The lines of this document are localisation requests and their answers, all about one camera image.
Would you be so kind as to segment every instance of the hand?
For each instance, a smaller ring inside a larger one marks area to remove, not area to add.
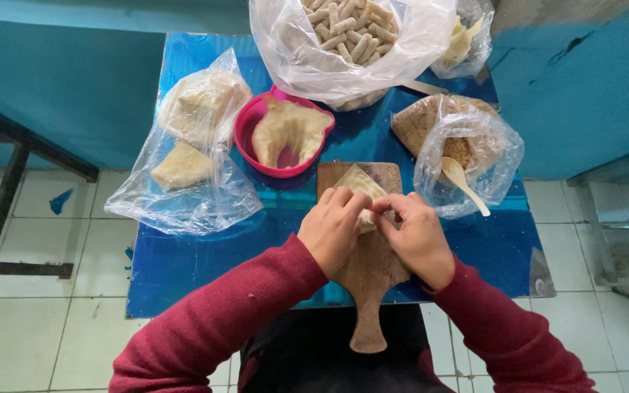
[[[354,194],[347,187],[328,188],[302,220],[298,239],[327,278],[332,278],[341,269],[354,249],[361,231],[359,214],[371,205],[372,199],[368,195]]]
[[[388,210],[395,210],[397,220],[402,219],[399,230],[382,215]],[[429,287],[441,290],[453,280],[455,259],[438,215],[419,194],[383,196],[371,211],[373,222],[395,253]]]

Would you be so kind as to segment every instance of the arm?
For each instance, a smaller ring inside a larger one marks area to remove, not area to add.
[[[592,392],[579,358],[550,334],[545,317],[518,307],[474,268],[457,259],[455,267],[452,281],[433,299],[486,362],[497,392]]]
[[[209,392],[207,376],[260,326],[327,283],[291,235],[154,318],[113,362],[110,391]]]
[[[397,255],[434,293],[434,300],[487,363],[497,392],[592,392],[579,359],[548,331],[547,319],[518,307],[457,260],[435,210],[415,192],[387,195],[371,210]],[[397,230],[380,213],[395,210]]]
[[[310,299],[356,244],[371,198],[324,192],[298,236],[241,263],[154,318],[113,362],[111,392],[209,392],[211,373],[259,327]]]

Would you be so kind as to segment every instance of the wooden cutting board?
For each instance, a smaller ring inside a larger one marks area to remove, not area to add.
[[[351,165],[357,164],[388,194],[402,193],[397,164],[386,162],[322,162],[317,167],[317,201]],[[390,288],[411,278],[380,232],[362,234],[344,267],[332,278],[351,293],[358,318],[349,346],[357,353],[379,353],[387,348],[380,329],[380,302]]]

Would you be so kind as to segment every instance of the white tile floor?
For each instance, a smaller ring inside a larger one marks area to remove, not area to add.
[[[0,392],[103,392],[112,360],[147,322],[124,319],[125,249],[134,247],[137,225],[103,212],[127,174],[104,171],[92,185],[61,171],[25,174],[0,261],[73,262],[75,272],[68,281],[0,276]],[[69,189],[74,192],[55,215],[48,201]],[[558,296],[515,301],[548,318],[599,392],[629,393],[629,300],[593,285],[593,235],[581,224],[576,195],[564,182],[526,182],[526,189]],[[601,184],[595,194],[612,220],[629,219],[626,187]],[[492,392],[484,362],[467,350],[448,317],[434,304],[422,310],[441,380],[461,393]],[[235,355],[210,377],[213,391],[236,393],[238,372]]]

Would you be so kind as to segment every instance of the person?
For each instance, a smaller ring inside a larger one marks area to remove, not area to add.
[[[297,236],[241,263],[154,318],[113,362],[110,392],[210,392],[208,376],[240,350],[241,392],[452,392],[433,372],[418,305],[380,308],[388,348],[354,353],[356,310],[289,310],[345,263],[363,209],[486,362],[496,392],[593,392],[580,360],[450,251],[435,211],[412,192],[374,203],[328,189]],[[399,229],[382,215],[394,210]]]

